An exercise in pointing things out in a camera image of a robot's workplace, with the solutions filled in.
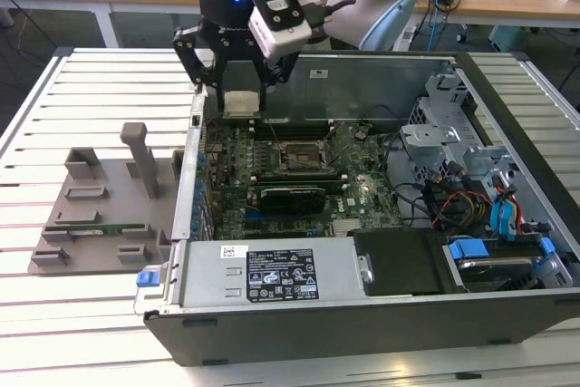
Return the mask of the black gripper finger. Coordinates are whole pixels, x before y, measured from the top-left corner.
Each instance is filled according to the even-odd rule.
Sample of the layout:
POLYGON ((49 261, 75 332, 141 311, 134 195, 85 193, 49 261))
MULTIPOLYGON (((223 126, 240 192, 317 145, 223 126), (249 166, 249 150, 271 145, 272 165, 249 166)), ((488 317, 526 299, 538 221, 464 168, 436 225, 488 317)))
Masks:
POLYGON ((295 68, 298 60, 298 52, 282 56, 274 66, 271 67, 266 58, 256 55, 252 59, 258 79, 260 81, 259 104, 260 112, 266 111, 266 95, 270 88, 275 88, 279 83, 286 83, 295 68))
POLYGON ((198 25, 190 28, 178 28, 173 37, 173 48, 181 61, 189 79, 197 85, 204 84, 215 91, 217 110, 225 109, 223 76, 227 67, 223 48, 221 28, 218 25, 198 25), (206 66, 196 52, 197 40, 205 43, 213 53, 213 63, 206 66))

